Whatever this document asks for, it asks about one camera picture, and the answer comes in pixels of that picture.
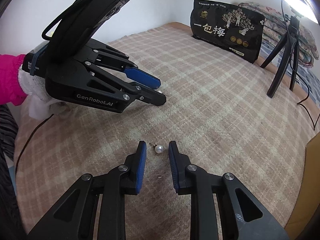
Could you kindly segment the pink sleeve forearm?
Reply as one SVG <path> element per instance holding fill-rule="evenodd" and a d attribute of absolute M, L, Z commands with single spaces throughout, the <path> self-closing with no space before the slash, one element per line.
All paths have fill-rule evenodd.
<path fill-rule="evenodd" d="M 1 55 L 0 56 L 0 96 L 1 105 L 12 103 L 14 106 L 20 106 L 27 94 L 21 88 L 18 81 L 18 70 L 23 63 L 25 55 Z"/>

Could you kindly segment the left hand white glove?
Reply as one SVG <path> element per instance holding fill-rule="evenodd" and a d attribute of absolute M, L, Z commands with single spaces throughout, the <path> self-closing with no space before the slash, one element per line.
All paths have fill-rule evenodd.
<path fill-rule="evenodd" d="M 52 114 L 67 114 L 71 107 L 51 97 L 45 88 L 45 79 L 31 76 L 28 72 L 18 70 L 18 82 L 22 90 L 30 97 L 29 116 L 36 120 L 44 120 Z"/>

